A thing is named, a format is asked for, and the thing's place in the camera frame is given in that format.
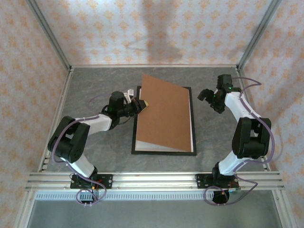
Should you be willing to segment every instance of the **cable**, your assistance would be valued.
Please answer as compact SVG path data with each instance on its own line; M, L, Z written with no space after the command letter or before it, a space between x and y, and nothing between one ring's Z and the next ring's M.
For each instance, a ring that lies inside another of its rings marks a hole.
M77 176L79 176L80 178L82 178L82 179L84 179L84 180L86 180L86 181L88 181L88 182L91 182L91 183L94 183L94 184L98 184L99 186L101 186L101 187L104 189L104 193L103 193L103 195L102 195L99 199L98 199L97 196L95 196L89 189L81 189L81 190L76 194L76 201L77 201L78 204L84 205L84 206L86 206L86 203L82 203L82 202L78 199L79 194L80 194L82 191L88 191L88 192L90 192L91 195L93 196L93 198L95 199L94 202L90 203L90 205L92 206L92 205L97 204L98 202L100 202L100 201L105 197L105 195L106 195L106 187L105 187L105 185L103 185L102 183L99 183L99 182L97 182L97 181L91 180L91 179L89 179L89 178L83 176L82 174L80 174L79 172L77 172L77 171L76 171L76 170L75 170L67 161L57 161L57 160L55 160L55 151L56 151L56 149L57 149L57 147L58 147L58 144L59 144L60 140L62 139L63 135L65 134L65 132L66 132L72 125L74 125L74 124L76 124L76 123L78 123L78 122L81 122L81 121L85 121L85 120L95 120L95 119L98 119L98 118L99 118L99 116L96 115L96 116L92 116L92 117L88 117L88 118L78 119L78 120L75 120L75 121L69 123L69 124L63 129L63 131L60 133L58 139L57 139L56 142L55 142L55 145L54 145L54 147L53 147L53 149L52 149L52 154L51 154L51 158L52 158L52 161L53 161L54 163L63 163L63 162L64 162L64 163L65 163L65 164L66 164L66 165L67 165L75 174L77 174Z
M106 113L106 108L108 107L109 105L107 104L107 105L105 105L103 108L102 108L102 110L101 110L101 114L105 114Z
M248 163L248 162L252 162L252 163L255 163L255 164L257 164L257 163L259 163L259 164L267 164L267 163L269 163L269 162L272 160L272 158L273 158L273 156L274 156L274 153L275 153L275 138L274 138L274 135L273 135L273 133L271 132L269 126L268 126L263 120L261 120L257 115L255 115L254 113L251 112L250 108L246 105L246 103L244 102L244 100L243 100L243 98L242 98L242 94L244 93L244 91L245 91L246 89L248 89L249 87L252 87L252 86L257 86L257 85L260 86L260 85L262 85L262 83L260 83L260 82L258 82L258 81L256 81L256 80L254 80L254 79L252 79L252 78L248 78L248 77L234 77L234 78L232 78L232 79L247 79L247 80L250 80L250 81L253 81L253 82L256 83L256 84L248 85L248 86L246 86L245 88L243 88L242 91L241 91L240 94L239 94L239 98L240 98L240 101L241 101L243 107L244 107L244 108L245 108L245 109L246 109L246 110L247 110L255 119L257 119L257 120L266 128L266 130L268 131L268 133L269 133L269 135L270 135L270 139L271 139L271 151L270 151L269 158L268 158L267 160L265 160L265 161L255 161L255 160L250 160L250 159L248 159L248 160L245 160L245 161L243 161L242 163L240 163L240 164L239 164L238 166L236 166L236 168L233 170L233 174L234 174L234 176L235 176L238 180L241 180L241 181L245 181L245 182L254 184L254 186L253 186L251 189L249 189L248 192L246 192L244 195L242 195L242 196L241 196L240 198L238 198L236 201L234 201L234 202L232 202L232 203L223 203L223 204L211 203L211 202L209 202L209 201L207 200L207 198L206 198L206 194L207 194L207 191L208 191L209 189L219 189L220 191L222 191L222 192L225 194L226 198L227 198L227 195L226 195L225 191L224 191L222 188L220 188L220 187L217 187L217 186L210 186L210 187L206 188L205 191L204 191L204 193L203 193L203 198L204 198L204 201L205 201L207 204L212 205L212 206L226 206L226 205L232 205L232 204L235 204L235 203L239 202L239 201L242 200L246 195L248 195L248 194L249 194L249 193L258 185L258 183L255 182L255 181L252 181L252 180L250 181L250 180L245 180L245 179L243 179L243 178L240 178L240 177L237 176L237 174L236 174L237 170L238 170L244 163Z
M124 121L124 122L122 122L122 123L119 123L118 125L122 125L122 124L128 122L130 119L131 119L131 117L129 116L129 118L128 118L126 121Z
M106 95L106 94L100 94L100 95L97 95L97 96L92 97L92 98L89 100L89 102L87 103L87 108L88 108L88 110L90 110L91 112L93 112L95 115L98 115L98 112L96 112L95 110L92 110L92 109L90 108L90 103L91 103L93 100L95 100L96 98L101 97L101 96L105 96L105 95Z

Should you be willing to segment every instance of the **metal rail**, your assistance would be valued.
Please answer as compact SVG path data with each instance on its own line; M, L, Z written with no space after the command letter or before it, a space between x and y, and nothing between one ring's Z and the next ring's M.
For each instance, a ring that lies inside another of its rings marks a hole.
M261 39L264 31L266 30L272 16L275 14L278 6L280 5L282 0L272 0L269 7L267 8L255 34L253 35L251 41L249 42L242 58L239 61L238 69L242 70L242 68L245 66L245 63L249 59L251 53L253 52L254 48L256 47L258 41Z
M58 57L60 58L62 65L67 70L70 69L70 64L69 64L64 52L62 51L54 33L52 32L47 20L43 16L43 13L42 13L41 9L39 8L39 5L37 4L37 2L35 0L26 0L26 2L28 3L28 6L32 10L35 17L37 18L37 21L39 22L42 30L46 34L46 36L47 36L48 40L50 41L51 45L53 46L54 50L58 54Z
M101 65L72 65L75 68L123 68L123 67L237 67L236 64L101 64Z
M113 173L112 189L109 191L197 191L194 175L210 172L124 172ZM31 173L26 190L70 189L69 172ZM284 190L279 172L239 172L238 176L258 183L255 190ZM249 190L253 184L240 181L242 190Z
M47 137L47 141L46 144L44 146L44 150L43 150L43 154L41 156L41 160L39 163L39 168L38 168L38 172L44 171L47 169L48 166L48 162L49 162L49 158L50 158L50 152L48 151L48 140L51 138L52 134L54 133L54 131L56 130L56 127L58 126L59 122L60 122L60 117L63 111L63 106L66 102L66 98L67 98L67 92L70 86L70 82L71 82L71 77L73 75L73 69L69 70L66 76L66 81L61 89L62 93L61 93L61 97L60 100L58 102L57 108L56 108L56 113L55 116L53 118L52 121L52 125L51 125L51 129L48 132L48 137Z

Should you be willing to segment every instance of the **gray table surface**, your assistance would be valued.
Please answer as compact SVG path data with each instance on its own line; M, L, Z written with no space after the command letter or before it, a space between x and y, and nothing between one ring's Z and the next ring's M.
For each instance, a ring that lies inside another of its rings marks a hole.
M111 131L88 137L85 155L100 172L114 171L211 171L214 165L231 151L231 141L237 122L226 108L216 113L209 104L197 99L201 90L214 90L217 76L231 74L234 68L206 67L135 67L135 68L75 68L72 74L62 116L88 117L108 104L113 91L136 91L143 74L148 74L179 86L192 89L197 156L132 155L133 119ZM88 101L96 96L88 109ZM262 171L262 165L247 164L242 171ZM50 161L47 171L69 171L62 164Z

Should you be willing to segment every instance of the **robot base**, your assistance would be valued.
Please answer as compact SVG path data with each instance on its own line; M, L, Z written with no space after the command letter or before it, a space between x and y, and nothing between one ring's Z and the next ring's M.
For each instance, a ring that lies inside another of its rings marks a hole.
M222 189L238 189L239 184L235 176L220 175L214 181L212 174L196 174L195 179L197 181L198 189L206 189L210 186L217 186Z
M94 180L103 184L106 187L106 189L112 188L112 183L113 183L112 174L95 174ZM70 185L71 189L92 189L93 186L95 189L102 189L102 187L100 187L99 185L93 184L91 182L87 182L82 178L78 177L76 174L73 174L71 177L71 185Z

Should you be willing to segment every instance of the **aluminum frame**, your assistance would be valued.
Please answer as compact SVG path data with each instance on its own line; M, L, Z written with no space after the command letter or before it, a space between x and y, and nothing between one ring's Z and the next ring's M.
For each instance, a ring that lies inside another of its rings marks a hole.
M237 67L236 64L111 64L111 65L72 65L72 69L75 68L107 68L107 67Z
M32 10L33 14L35 15L37 21L39 22L42 30L46 34L48 40L50 41L51 45L53 46L55 52L57 53L62 65L68 70L70 69L70 64L65 56L63 50L61 49L53 31L51 30L50 26L48 25L47 20L43 16L43 13L37 4L36 0L26 0L28 6Z
M58 103L56 116L54 117L49 135L53 133L55 127L58 125L73 70L74 67L71 68L71 71L69 71L66 78L61 99ZM237 68L236 71L237 75L241 76ZM69 188L69 172L45 172L49 161L49 155L50 154L46 148L43 153L38 172L30 174L26 186L26 193L21 203L18 216L15 220L15 228L23 228L27 226L34 201L38 194L41 194L42 192L52 192L54 194L60 194L62 192L76 192ZM284 228L296 227L296 222L291 211L280 173L278 171L271 171L269 165L265 165L264 169L265 171L260 172L238 172L238 175L247 180L257 181L258 186L255 190L271 190L282 226ZM194 175L197 173L210 172L115 172L112 173L114 174L113 189L109 190L109 193L114 195L126 192L183 192L187 194L201 194L203 189L197 189L196 181L194 179ZM242 190L249 190L252 187L252 184L240 181L240 186Z
M280 3L282 0L272 0L271 3L269 4L255 34L253 35L251 41L249 42L243 56L241 57L239 64L238 64L238 69L242 70L242 68L245 66L245 63L249 59L250 55L252 54L254 48L256 47L258 41L262 37L264 31L266 30L272 16L275 14L277 8L279 7Z

